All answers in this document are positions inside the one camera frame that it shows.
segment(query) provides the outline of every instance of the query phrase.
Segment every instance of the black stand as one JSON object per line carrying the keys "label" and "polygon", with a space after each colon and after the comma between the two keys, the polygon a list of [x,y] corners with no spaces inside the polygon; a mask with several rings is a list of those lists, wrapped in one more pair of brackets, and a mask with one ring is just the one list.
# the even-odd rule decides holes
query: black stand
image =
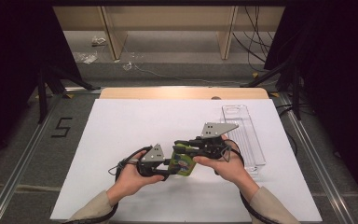
{"label": "black stand", "polygon": [[258,84],[281,74],[276,84],[278,91],[287,91],[290,84],[293,85],[293,111],[298,120],[301,120],[299,114],[299,89],[300,89],[300,71],[299,66],[310,54],[312,48],[316,45],[316,40],[319,33],[324,27],[324,21],[332,7],[330,1],[323,1],[309,17],[304,27],[301,28],[298,40],[290,53],[288,59],[267,72],[264,76],[259,77],[257,80],[240,87],[253,88]]}
{"label": "black stand", "polygon": [[47,66],[40,70],[39,79],[37,82],[37,89],[39,93],[39,109],[40,109],[40,117],[39,123],[41,123],[48,113],[48,98],[46,95],[46,87],[45,84],[48,84],[51,91],[54,94],[62,94],[65,92],[65,87],[62,85],[61,80],[58,78],[64,77],[73,81],[75,84],[85,88],[89,91],[100,90],[100,87],[93,87],[89,83],[81,80],[78,77],[74,77],[71,74],[68,74],[65,71],[62,71],[60,68],[56,66]]}

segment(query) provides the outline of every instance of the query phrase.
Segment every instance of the person's left hand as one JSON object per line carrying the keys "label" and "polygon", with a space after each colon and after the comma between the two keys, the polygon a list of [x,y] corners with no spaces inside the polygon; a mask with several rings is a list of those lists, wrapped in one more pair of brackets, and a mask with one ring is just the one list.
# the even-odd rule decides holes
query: person's left hand
{"label": "person's left hand", "polygon": [[[134,159],[141,159],[145,151],[139,152]],[[120,176],[118,177],[115,185],[113,185],[106,193],[108,195],[110,204],[116,204],[119,200],[126,196],[130,196],[138,192],[142,187],[155,184],[164,179],[162,175],[153,175],[153,176],[141,176],[136,169],[135,164],[126,164],[123,170],[121,171]]]}

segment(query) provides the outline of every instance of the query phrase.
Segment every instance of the white tabletop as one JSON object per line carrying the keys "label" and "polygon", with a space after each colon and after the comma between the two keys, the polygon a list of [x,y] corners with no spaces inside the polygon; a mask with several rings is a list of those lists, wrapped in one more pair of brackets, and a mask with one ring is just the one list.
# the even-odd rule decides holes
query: white tabletop
{"label": "white tabletop", "polygon": [[[96,100],[51,219],[66,220],[115,177],[108,170],[132,152],[194,139],[205,122],[219,122],[222,105],[246,105],[267,164],[257,183],[300,221],[322,221],[271,100]],[[236,187],[197,165],[190,177],[171,175],[123,199],[112,217],[134,222],[251,221]]]}

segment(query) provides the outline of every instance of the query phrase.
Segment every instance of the floor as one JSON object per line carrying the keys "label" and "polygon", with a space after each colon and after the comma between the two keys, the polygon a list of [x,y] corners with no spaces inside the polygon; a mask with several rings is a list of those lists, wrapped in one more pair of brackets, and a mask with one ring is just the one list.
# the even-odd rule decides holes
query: floor
{"label": "floor", "polygon": [[[266,45],[271,43],[273,34],[262,33]],[[215,33],[213,32],[130,32],[125,50],[120,60],[112,60],[106,46],[91,47],[91,39],[104,38],[103,32],[65,32],[83,79],[94,86],[226,86],[236,87],[254,80],[255,75],[263,74],[263,63],[254,56],[248,56],[244,48],[233,38],[227,60],[221,60]],[[250,40],[244,33],[236,33],[241,43],[249,47]],[[251,50],[261,58],[264,54],[259,45],[252,43]],[[82,63],[80,56],[97,56],[93,63]],[[275,92],[276,77],[260,85],[267,91]],[[64,81],[66,87],[76,87]],[[7,147],[0,149],[0,192],[16,170],[22,153],[30,147],[30,139],[38,129],[37,92],[29,99],[29,108],[23,112]],[[280,92],[279,97],[271,95],[276,106],[283,105],[283,96],[290,92]],[[78,91],[65,97],[49,98],[51,113],[44,127],[40,142],[29,153],[30,159],[24,164],[19,182],[10,200],[5,204],[0,223],[57,223],[49,220],[49,215],[60,193],[77,144],[87,123],[93,101],[98,92]],[[305,95],[302,103],[307,103]],[[358,223],[358,186],[353,181],[345,164],[334,154],[328,135],[312,109],[301,107],[301,124],[306,128],[310,141],[320,157],[349,210],[352,222]],[[292,147],[297,145],[296,158],[318,206],[323,223],[346,223],[335,211],[325,186],[313,166],[306,146],[296,133],[290,112],[282,116],[282,125],[293,136]],[[70,127],[66,137],[53,137],[64,134],[56,126]]]}

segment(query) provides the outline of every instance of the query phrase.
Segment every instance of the beige sleeve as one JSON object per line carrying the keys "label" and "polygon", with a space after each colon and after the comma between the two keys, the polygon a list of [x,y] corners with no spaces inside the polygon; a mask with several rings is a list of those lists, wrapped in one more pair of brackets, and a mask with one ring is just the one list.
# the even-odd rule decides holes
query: beige sleeve
{"label": "beige sleeve", "polygon": [[[250,205],[263,217],[278,223],[299,223],[297,219],[283,206],[283,204],[265,188],[260,188],[253,196]],[[252,217],[252,223],[263,223]]]}
{"label": "beige sleeve", "polygon": [[85,218],[101,217],[112,211],[106,191],[102,191],[89,201],[84,207],[75,212],[71,218],[66,221],[73,221]]}

